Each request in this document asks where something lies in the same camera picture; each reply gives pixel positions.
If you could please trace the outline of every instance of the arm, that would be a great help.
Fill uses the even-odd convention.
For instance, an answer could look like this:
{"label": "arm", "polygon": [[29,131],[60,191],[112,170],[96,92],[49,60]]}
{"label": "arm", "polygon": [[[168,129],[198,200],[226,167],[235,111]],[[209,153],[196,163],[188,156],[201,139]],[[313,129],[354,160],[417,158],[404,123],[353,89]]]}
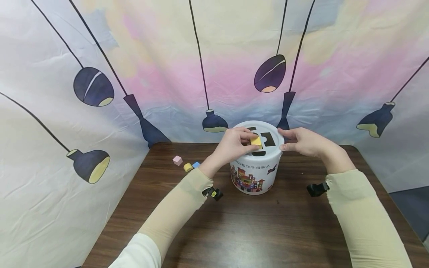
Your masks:
{"label": "arm", "polygon": [[308,130],[279,130],[284,151],[319,157],[326,166],[329,204],[344,233],[353,268],[410,268],[404,245],[366,176],[346,151]]}
{"label": "arm", "polygon": [[158,204],[110,268],[161,267],[174,237],[206,201],[202,191],[213,186],[212,178],[220,167],[258,149],[242,145],[255,136],[245,128],[228,129],[213,154]]}

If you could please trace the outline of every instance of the lamp cord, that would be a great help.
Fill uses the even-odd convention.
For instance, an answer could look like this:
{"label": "lamp cord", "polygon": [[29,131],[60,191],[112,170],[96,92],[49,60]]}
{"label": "lamp cord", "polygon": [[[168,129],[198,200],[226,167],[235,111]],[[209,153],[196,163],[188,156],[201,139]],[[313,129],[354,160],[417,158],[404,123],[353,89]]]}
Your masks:
{"label": "lamp cord", "polygon": [[422,65],[420,65],[420,67],[413,73],[413,75],[408,79],[408,81],[406,81],[406,83],[402,86],[402,88],[395,94],[395,96],[392,98],[392,100],[390,102],[393,102],[393,100],[399,95],[399,93],[405,88],[405,86],[409,83],[409,81],[411,81],[411,79],[413,79],[413,77],[420,71],[420,69],[422,69],[422,67],[429,61],[429,57],[427,57],[425,59],[425,61],[423,61]]}
{"label": "lamp cord", "polygon": [[190,0],[189,0],[189,9],[190,9],[190,15],[192,17],[193,30],[195,32],[196,45],[198,46],[199,63],[201,65],[202,81],[204,83],[205,101],[207,102],[207,110],[210,110],[210,107],[208,106],[207,87],[205,86],[204,68],[202,66],[201,49],[199,48],[199,40],[198,40],[198,35],[196,33],[195,19],[193,17],[192,3],[190,2]]}
{"label": "lamp cord", "polygon": [[57,29],[52,25],[52,23],[50,22],[50,20],[48,19],[48,17],[43,13],[43,11],[39,8],[39,6],[34,2],[34,0],[30,0],[35,7],[40,11],[40,13],[45,17],[45,20],[49,23],[49,25],[52,27],[52,29],[54,29],[54,31],[57,33],[57,35],[59,36],[59,38],[63,41],[63,43],[66,45],[67,49],[70,51],[70,53],[73,55],[73,57],[75,57],[76,61],[79,63],[79,65],[81,66],[81,68],[83,69],[83,65],[80,62],[80,60],[78,59],[78,57],[73,53],[72,49],[69,47],[69,44],[67,44],[67,42],[64,40],[64,38],[60,35],[60,33],[57,31]]}
{"label": "lamp cord", "polygon": [[284,2],[283,20],[281,21],[280,38],[278,39],[277,52],[275,54],[276,56],[278,55],[278,50],[280,49],[281,35],[283,34],[284,17],[286,16],[286,7],[287,7],[287,0]]}
{"label": "lamp cord", "polygon": [[115,69],[113,69],[112,64],[110,63],[109,59],[107,58],[106,54],[104,53],[104,50],[101,48],[100,43],[97,41],[97,39],[95,38],[94,34],[92,33],[91,29],[89,28],[88,24],[86,23],[86,21],[83,19],[82,14],[79,12],[79,10],[77,9],[77,7],[75,6],[75,4],[73,3],[72,0],[69,0],[70,4],[73,6],[74,10],[76,11],[76,13],[78,14],[79,18],[81,19],[82,23],[85,25],[86,30],[89,32],[89,34],[91,35],[92,39],[94,39],[95,44],[97,45],[98,49],[100,50],[101,54],[103,54],[104,59],[106,60],[107,64],[109,65],[110,69],[112,70],[113,75],[115,75],[116,80],[118,81],[119,85],[122,88],[122,91],[125,93],[125,96],[128,96],[124,86],[122,85],[121,81],[119,80],[118,75],[115,72]]}
{"label": "lamp cord", "polygon": [[62,143],[60,142],[60,140],[55,137],[55,135],[45,126],[44,123],[42,123],[42,121],[40,119],[37,118],[37,116],[35,116],[32,112],[30,112],[27,108],[25,108],[24,106],[22,106],[20,103],[18,103],[17,101],[15,101],[14,99],[10,98],[9,96],[7,96],[6,94],[0,92],[1,95],[5,96],[6,98],[8,98],[10,101],[14,102],[16,105],[18,105],[19,107],[23,108],[27,113],[29,113],[53,138],[55,141],[57,141],[64,149],[66,149],[67,152],[70,152],[70,150]]}
{"label": "lamp cord", "polygon": [[316,0],[313,0],[313,3],[311,4],[310,11],[308,12],[308,16],[307,16],[307,21],[305,22],[304,31],[301,36],[301,41],[299,42],[298,52],[296,53],[296,58],[295,58],[295,66],[293,67],[292,78],[290,79],[289,92],[292,90],[293,78],[295,77],[295,70],[296,70],[296,65],[298,64],[299,53],[301,51],[301,46],[304,40],[305,33],[307,32],[308,22],[310,21],[311,11],[313,10],[313,6],[315,2]]}

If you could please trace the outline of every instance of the white bucket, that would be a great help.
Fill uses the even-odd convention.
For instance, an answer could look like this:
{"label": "white bucket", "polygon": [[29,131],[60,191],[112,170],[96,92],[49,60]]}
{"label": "white bucket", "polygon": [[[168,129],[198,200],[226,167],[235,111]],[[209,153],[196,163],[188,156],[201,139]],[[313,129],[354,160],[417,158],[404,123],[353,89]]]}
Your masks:
{"label": "white bucket", "polygon": [[274,184],[284,143],[283,136],[273,125],[262,121],[246,121],[244,126],[261,138],[262,149],[248,153],[230,163],[233,184],[248,195],[266,193]]}

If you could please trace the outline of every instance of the bird illustration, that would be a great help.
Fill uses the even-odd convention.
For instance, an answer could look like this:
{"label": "bird illustration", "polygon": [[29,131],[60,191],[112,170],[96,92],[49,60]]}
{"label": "bird illustration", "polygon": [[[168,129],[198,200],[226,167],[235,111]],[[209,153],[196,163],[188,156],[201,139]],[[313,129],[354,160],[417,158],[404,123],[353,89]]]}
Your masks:
{"label": "bird illustration", "polygon": [[275,167],[276,167],[276,166],[277,166],[277,164],[276,164],[276,165],[274,166],[274,168],[272,168],[272,169],[269,169],[269,170],[268,170],[268,173],[267,173],[267,175],[268,175],[268,174],[270,174],[271,172],[275,171]]}

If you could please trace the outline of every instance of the beige sleeve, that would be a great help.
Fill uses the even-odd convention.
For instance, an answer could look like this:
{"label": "beige sleeve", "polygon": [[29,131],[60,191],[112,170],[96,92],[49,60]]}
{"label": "beige sleeve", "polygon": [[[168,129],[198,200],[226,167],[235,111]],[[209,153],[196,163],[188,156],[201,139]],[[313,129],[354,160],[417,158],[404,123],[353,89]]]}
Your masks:
{"label": "beige sleeve", "polygon": [[366,176],[327,175],[329,203],[344,232],[353,268],[408,268],[410,259]]}
{"label": "beige sleeve", "polygon": [[192,170],[164,197],[138,231],[155,242],[163,261],[176,234],[206,201],[201,192],[212,186],[212,179],[199,169]]}

